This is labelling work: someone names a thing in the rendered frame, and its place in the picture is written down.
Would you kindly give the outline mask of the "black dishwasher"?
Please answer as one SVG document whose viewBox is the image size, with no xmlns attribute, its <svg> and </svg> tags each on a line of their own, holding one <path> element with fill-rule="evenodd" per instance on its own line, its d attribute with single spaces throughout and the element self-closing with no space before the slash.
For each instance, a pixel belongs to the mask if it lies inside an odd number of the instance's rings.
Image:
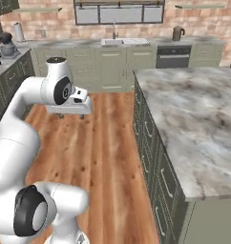
<svg viewBox="0 0 231 244">
<path fill-rule="evenodd" d="M 187 46 L 158 46 L 157 69 L 187 68 L 192 47 Z"/>
</svg>

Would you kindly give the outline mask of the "dark green island cupboards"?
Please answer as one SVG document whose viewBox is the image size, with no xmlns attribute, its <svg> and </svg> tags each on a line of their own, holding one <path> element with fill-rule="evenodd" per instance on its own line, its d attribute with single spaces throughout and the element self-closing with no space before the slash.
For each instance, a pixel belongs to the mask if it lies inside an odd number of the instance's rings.
<svg viewBox="0 0 231 244">
<path fill-rule="evenodd" d="M 159 244 L 231 244 L 231 69 L 138 70 L 135 78 L 134 129 Z"/>
</svg>

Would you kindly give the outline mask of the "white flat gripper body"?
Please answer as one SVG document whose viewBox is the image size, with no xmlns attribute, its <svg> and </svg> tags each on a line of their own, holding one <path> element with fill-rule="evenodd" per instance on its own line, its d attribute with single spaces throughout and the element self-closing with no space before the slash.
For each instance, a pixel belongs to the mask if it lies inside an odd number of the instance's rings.
<svg viewBox="0 0 231 244">
<path fill-rule="evenodd" d="M 65 113 L 65 114 L 92 114 L 93 102 L 87 97 L 84 103 L 64 103 L 60 106 L 46 106 L 49 113 Z"/>
</svg>

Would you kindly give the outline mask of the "dark brown kettle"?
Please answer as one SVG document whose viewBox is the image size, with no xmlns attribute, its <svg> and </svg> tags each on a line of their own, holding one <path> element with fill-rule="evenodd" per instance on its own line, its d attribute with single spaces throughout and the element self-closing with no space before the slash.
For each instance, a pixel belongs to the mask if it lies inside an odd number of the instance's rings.
<svg viewBox="0 0 231 244">
<path fill-rule="evenodd" d="M 172 36 L 172 40 L 173 41 L 179 41 L 180 38 L 182 37 L 182 35 L 185 34 L 185 29 L 182 28 L 181 26 L 175 26 L 173 28 L 173 36 Z"/>
</svg>

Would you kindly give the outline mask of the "window with grey panes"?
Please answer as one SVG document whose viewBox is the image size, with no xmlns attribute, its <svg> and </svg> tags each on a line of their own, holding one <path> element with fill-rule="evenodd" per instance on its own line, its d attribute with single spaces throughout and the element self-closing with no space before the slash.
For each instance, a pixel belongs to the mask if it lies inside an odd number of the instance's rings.
<svg viewBox="0 0 231 244">
<path fill-rule="evenodd" d="M 159 24 L 165 0 L 73 0 L 77 25 Z"/>
</svg>

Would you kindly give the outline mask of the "white paper towel roll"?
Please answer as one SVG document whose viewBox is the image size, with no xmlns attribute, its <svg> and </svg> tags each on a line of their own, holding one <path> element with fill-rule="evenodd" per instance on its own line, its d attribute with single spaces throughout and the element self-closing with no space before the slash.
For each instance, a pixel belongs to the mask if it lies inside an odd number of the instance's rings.
<svg viewBox="0 0 231 244">
<path fill-rule="evenodd" d="M 22 25 L 16 22 L 13 25 L 13 29 L 14 29 L 15 40 L 20 43 L 25 42 L 25 36 L 22 29 Z"/>
</svg>

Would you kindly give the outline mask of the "dark green side cupboard run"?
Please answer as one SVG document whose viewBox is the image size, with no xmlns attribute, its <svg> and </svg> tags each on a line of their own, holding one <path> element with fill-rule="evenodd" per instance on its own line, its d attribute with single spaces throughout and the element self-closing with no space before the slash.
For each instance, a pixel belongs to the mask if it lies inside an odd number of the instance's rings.
<svg viewBox="0 0 231 244">
<path fill-rule="evenodd" d="M 34 76 L 30 49 L 23 49 L 15 59 L 2 59 L 0 65 L 0 120 L 21 83 Z"/>
</svg>

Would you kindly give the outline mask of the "long sage green cupboard run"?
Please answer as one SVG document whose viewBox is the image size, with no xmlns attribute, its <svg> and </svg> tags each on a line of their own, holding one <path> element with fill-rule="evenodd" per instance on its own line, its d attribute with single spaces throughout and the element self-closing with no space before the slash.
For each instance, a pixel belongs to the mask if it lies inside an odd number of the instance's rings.
<svg viewBox="0 0 231 244">
<path fill-rule="evenodd" d="M 37 76 L 47 74 L 50 57 L 65 57 L 73 82 L 89 92 L 130 92 L 134 89 L 133 70 L 156 65 L 156 49 L 150 45 L 114 47 L 42 47 L 31 50 Z"/>
</svg>

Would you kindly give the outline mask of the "grey stand mixer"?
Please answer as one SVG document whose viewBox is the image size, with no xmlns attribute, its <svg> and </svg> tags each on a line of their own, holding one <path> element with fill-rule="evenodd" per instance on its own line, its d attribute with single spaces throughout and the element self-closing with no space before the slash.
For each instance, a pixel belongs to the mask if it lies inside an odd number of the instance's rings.
<svg viewBox="0 0 231 244">
<path fill-rule="evenodd" d="M 12 35 L 9 32 L 3 32 L 0 35 L 0 52 L 5 59 L 14 59 L 20 54 L 12 43 Z"/>
</svg>

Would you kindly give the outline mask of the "white sink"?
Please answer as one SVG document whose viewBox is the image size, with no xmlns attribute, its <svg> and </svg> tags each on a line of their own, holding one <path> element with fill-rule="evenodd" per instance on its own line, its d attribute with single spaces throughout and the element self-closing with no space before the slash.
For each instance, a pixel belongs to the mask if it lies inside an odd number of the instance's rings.
<svg viewBox="0 0 231 244">
<path fill-rule="evenodd" d="M 101 39 L 102 46 L 110 45 L 149 45 L 146 38 L 117 38 L 117 39 Z"/>
</svg>

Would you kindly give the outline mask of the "small sage green cupboard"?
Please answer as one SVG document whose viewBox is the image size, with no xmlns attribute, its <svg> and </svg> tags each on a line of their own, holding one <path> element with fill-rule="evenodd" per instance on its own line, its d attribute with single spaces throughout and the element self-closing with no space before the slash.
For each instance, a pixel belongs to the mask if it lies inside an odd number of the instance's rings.
<svg viewBox="0 0 231 244">
<path fill-rule="evenodd" d="M 189 67 L 218 67 L 223 48 L 223 43 L 195 44 L 191 49 Z"/>
</svg>

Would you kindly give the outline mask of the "dark green wall cupboard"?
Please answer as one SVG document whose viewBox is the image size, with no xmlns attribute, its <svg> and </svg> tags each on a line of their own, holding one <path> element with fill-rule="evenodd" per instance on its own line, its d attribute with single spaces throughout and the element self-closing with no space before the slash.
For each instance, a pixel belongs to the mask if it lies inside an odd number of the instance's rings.
<svg viewBox="0 0 231 244">
<path fill-rule="evenodd" d="M 0 15 L 19 9 L 18 0 L 0 0 Z"/>
</svg>

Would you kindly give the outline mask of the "pale wall shelf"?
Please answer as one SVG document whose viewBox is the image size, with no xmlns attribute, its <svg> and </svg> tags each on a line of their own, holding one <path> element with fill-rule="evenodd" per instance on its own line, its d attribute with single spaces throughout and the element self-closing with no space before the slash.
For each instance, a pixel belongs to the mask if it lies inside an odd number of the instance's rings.
<svg viewBox="0 0 231 244">
<path fill-rule="evenodd" d="M 22 8 L 18 10 L 13 10 L 13 12 L 59 12 L 62 8 L 59 7 L 49 7 L 49 8 Z"/>
<path fill-rule="evenodd" d="M 225 8 L 224 4 L 205 4 L 205 5 L 175 5 L 175 8 L 181 10 L 196 10 L 196 9 L 223 9 Z"/>
</svg>

